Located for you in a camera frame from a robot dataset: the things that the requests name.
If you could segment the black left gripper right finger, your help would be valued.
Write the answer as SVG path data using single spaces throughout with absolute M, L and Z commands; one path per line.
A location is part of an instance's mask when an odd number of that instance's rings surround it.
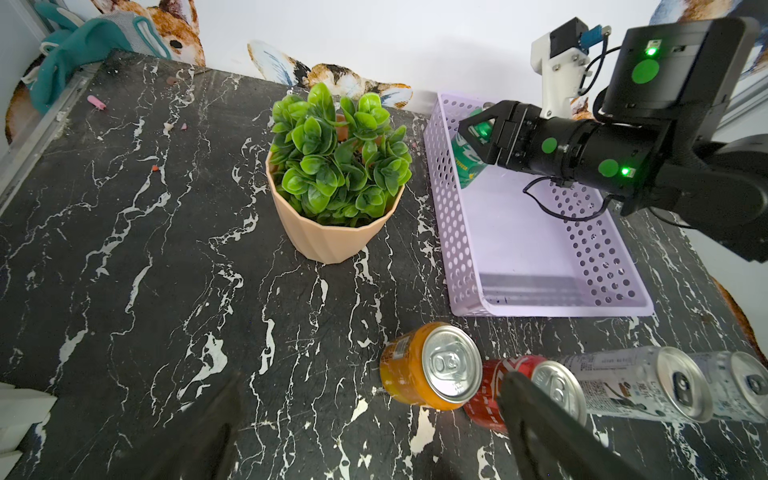
M 508 437 L 520 477 L 543 479 L 535 439 L 572 479 L 640 479 L 642 475 L 602 446 L 583 426 L 559 408 L 544 403 L 503 410 Z

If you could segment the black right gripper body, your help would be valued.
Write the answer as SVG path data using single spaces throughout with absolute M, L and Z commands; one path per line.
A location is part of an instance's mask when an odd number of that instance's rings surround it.
M 494 164 L 630 198 L 641 188 L 658 134 L 595 120 L 544 119 L 541 109 L 505 100 L 494 105 Z

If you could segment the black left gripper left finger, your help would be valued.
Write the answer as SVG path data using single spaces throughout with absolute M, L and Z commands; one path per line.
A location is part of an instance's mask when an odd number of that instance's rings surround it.
M 241 376 L 182 412 L 128 456 L 130 479 L 227 479 L 243 420 Z

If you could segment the red cola can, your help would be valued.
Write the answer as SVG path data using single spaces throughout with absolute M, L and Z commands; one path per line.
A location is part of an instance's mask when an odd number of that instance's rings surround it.
M 575 375 L 563 364 L 538 355 L 485 360 L 480 387 L 464 411 L 476 425 L 506 435 L 505 408 L 541 403 L 586 424 L 586 397 Z

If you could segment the white energy drink can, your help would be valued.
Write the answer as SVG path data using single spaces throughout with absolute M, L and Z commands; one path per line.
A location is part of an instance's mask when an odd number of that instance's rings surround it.
M 637 347 L 561 356 L 590 414 L 671 423 L 707 423 L 709 384 L 695 361 L 674 347 Z

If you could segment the green soda can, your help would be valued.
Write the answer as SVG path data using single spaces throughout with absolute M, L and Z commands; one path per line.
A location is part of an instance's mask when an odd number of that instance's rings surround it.
M 471 136 L 481 144 L 486 144 L 490 140 L 492 130 L 493 122 L 482 122 L 469 128 Z M 460 133 L 457 133 L 452 140 L 452 150 L 459 184 L 464 189 L 483 172 L 487 164 Z

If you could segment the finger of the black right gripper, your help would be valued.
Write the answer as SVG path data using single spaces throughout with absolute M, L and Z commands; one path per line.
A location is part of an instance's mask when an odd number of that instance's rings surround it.
M 512 165 L 513 102 L 484 107 L 459 123 L 463 157 L 470 165 Z

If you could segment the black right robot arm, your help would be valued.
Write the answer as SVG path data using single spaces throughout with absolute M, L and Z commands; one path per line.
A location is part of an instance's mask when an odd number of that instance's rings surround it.
M 767 259 L 767 139 L 714 140 L 760 31 L 724 17 L 631 29 L 590 120 L 505 100 L 463 119 L 480 160 L 603 191 L 622 214 L 678 215 L 748 261 Z

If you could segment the orange soda can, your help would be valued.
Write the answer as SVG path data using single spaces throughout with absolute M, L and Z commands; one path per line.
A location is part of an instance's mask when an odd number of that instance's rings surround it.
M 451 411 L 478 392 L 482 358 L 463 330 L 432 322 L 389 343 L 379 372 L 384 389 L 398 402 Z

